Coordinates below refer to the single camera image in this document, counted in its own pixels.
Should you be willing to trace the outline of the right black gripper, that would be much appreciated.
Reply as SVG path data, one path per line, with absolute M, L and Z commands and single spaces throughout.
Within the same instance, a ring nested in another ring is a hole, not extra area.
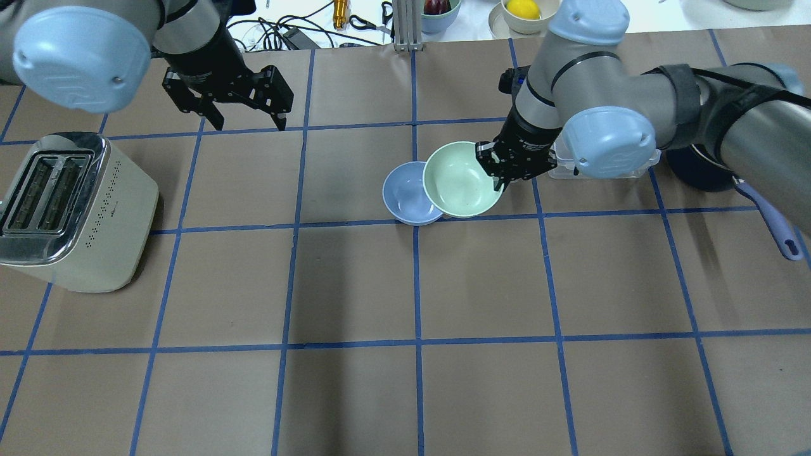
M 494 191 L 503 193 L 511 182 L 530 180 L 556 167 L 551 147 L 561 131 L 535 126 L 512 107 L 492 141 L 475 143 L 476 161 L 493 178 Z

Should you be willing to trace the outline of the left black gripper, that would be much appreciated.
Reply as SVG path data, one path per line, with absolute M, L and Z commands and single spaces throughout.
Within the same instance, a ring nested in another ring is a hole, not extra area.
M 164 58 L 169 67 L 162 86 L 181 112 L 197 113 L 220 132 L 225 118 L 215 104 L 238 103 L 267 113 L 279 132 L 286 130 L 295 93 L 276 66 L 252 72 L 225 26 L 200 49 Z

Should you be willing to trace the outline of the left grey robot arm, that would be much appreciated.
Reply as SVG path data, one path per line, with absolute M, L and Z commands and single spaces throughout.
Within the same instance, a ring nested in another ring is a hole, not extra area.
M 113 113 L 134 99 L 153 54 L 168 64 L 174 106 L 222 130 L 219 103 L 286 128 L 295 95 L 280 70 L 253 72 L 227 27 L 253 1 L 3 1 L 3 86 L 27 86 L 67 109 Z

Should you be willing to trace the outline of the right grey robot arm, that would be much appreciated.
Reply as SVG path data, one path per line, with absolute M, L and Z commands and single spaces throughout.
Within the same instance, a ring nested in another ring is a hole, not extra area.
M 556 167 L 562 138 L 575 168 L 614 179 L 642 167 L 657 150 L 704 147 L 809 231 L 809 99 L 791 89 L 791 68 L 740 63 L 702 70 L 663 65 L 629 75 L 617 47 L 629 26 L 620 1 L 563 1 L 527 67 L 513 105 L 476 159 L 496 191 Z

